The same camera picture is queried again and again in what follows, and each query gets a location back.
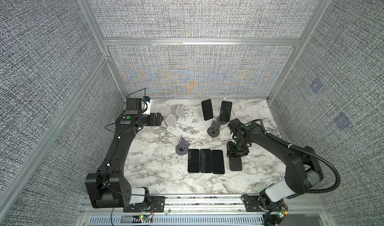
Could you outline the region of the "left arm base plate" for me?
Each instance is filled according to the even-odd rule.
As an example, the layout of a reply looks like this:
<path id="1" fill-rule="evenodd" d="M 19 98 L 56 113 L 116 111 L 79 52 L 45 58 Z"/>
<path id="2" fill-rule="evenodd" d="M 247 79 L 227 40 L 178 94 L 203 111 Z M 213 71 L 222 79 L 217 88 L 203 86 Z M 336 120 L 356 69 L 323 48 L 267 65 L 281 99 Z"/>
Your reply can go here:
<path id="1" fill-rule="evenodd" d="M 123 209 L 124 213 L 162 213 L 165 207 L 166 197 L 149 196 L 142 203 L 129 205 Z"/>

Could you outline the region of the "white folding phone stand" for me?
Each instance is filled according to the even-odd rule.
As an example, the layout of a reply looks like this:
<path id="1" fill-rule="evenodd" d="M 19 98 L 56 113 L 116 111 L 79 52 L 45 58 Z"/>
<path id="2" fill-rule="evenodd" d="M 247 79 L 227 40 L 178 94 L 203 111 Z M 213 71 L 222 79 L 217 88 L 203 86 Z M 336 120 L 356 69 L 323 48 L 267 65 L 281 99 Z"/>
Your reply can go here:
<path id="1" fill-rule="evenodd" d="M 172 135 L 179 137 L 184 132 L 181 128 L 178 127 L 177 121 L 172 114 L 165 119 L 165 122 L 167 124 L 167 131 Z"/>

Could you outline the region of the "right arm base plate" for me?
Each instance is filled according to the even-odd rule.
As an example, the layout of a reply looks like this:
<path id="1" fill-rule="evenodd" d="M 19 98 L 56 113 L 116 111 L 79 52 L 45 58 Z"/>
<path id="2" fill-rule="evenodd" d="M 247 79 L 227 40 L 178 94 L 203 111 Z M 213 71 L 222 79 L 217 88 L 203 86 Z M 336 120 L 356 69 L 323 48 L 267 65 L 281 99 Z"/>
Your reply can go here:
<path id="1" fill-rule="evenodd" d="M 272 209 L 270 206 L 266 206 L 265 208 L 263 208 L 262 204 L 259 200 L 259 197 L 260 197 L 259 195 L 250 196 L 247 194 L 244 194 L 241 196 L 241 201 L 243 202 L 243 204 L 246 208 L 246 212 L 248 212 L 248 213 L 268 212 Z M 288 210 L 288 206 L 285 204 L 284 201 L 282 201 L 280 203 L 276 202 L 276 203 L 273 203 L 272 205 L 275 206 L 275 208 L 273 209 L 273 212 L 280 212 L 281 210 L 283 210 L 283 211 Z"/>

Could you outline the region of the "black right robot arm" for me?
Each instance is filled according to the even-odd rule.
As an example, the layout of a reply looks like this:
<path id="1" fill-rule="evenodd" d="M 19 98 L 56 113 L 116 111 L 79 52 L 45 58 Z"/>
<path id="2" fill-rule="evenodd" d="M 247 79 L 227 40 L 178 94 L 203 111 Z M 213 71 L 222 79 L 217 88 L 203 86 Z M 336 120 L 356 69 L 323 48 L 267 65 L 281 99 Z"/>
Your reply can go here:
<path id="1" fill-rule="evenodd" d="M 262 210 L 270 210 L 280 200 L 308 193 L 323 180 L 323 172 L 315 151 L 310 147 L 297 147 L 278 138 L 255 119 L 247 123 L 233 119 L 228 123 L 232 140 L 227 143 L 227 157 L 231 171 L 242 171 L 242 158 L 250 153 L 250 147 L 257 145 L 274 157 L 274 162 L 284 166 L 282 178 L 259 193 Z"/>

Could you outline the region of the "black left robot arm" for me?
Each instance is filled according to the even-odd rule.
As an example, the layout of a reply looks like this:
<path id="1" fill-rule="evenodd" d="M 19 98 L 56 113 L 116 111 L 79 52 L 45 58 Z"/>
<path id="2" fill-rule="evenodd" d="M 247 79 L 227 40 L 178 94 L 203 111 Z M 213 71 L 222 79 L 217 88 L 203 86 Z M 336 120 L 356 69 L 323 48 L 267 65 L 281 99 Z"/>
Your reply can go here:
<path id="1" fill-rule="evenodd" d="M 149 96 L 127 98 L 126 108 L 112 123 L 113 141 L 103 162 L 86 177 L 86 188 L 95 209 L 124 208 L 134 212 L 154 210 L 148 188 L 134 188 L 124 176 L 128 152 L 144 127 L 161 126 L 163 116 L 151 112 Z"/>

